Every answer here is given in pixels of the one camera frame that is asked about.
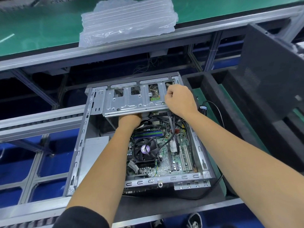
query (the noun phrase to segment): human hand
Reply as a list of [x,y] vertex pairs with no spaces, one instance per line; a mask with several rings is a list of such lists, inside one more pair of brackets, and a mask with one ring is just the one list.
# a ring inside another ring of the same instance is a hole
[[180,84],[169,86],[165,103],[173,113],[185,120],[191,113],[198,112],[192,92]]
[[124,115],[119,117],[118,127],[133,131],[141,122],[140,114]]

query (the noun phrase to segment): person's left arm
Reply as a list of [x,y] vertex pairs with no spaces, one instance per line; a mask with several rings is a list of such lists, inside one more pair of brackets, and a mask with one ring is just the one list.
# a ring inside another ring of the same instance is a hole
[[124,189],[129,140],[140,122],[138,115],[120,117],[115,134],[76,189],[66,208],[87,207],[102,215],[110,227],[112,226]]

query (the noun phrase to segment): stack of plastic packaging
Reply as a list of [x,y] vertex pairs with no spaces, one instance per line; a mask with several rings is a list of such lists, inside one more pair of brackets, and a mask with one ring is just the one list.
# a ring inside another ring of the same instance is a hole
[[169,33],[178,21],[171,0],[101,1],[81,16],[79,47]]

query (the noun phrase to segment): forearm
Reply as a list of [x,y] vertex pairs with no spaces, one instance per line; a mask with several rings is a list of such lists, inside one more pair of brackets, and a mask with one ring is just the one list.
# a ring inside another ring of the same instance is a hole
[[116,130],[114,136],[89,170],[68,206],[84,206],[102,215],[111,226],[126,176],[129,128]]
[[237,194],[266,227],[304,226],[302,175],[199,112],[189,114],[185,120]]

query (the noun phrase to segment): person's left hand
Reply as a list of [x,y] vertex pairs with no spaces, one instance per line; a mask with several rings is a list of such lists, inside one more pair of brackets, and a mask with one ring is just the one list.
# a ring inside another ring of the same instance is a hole
[[124,115],[119,117],[118,127],[133,131],[141,122],[140,114]]

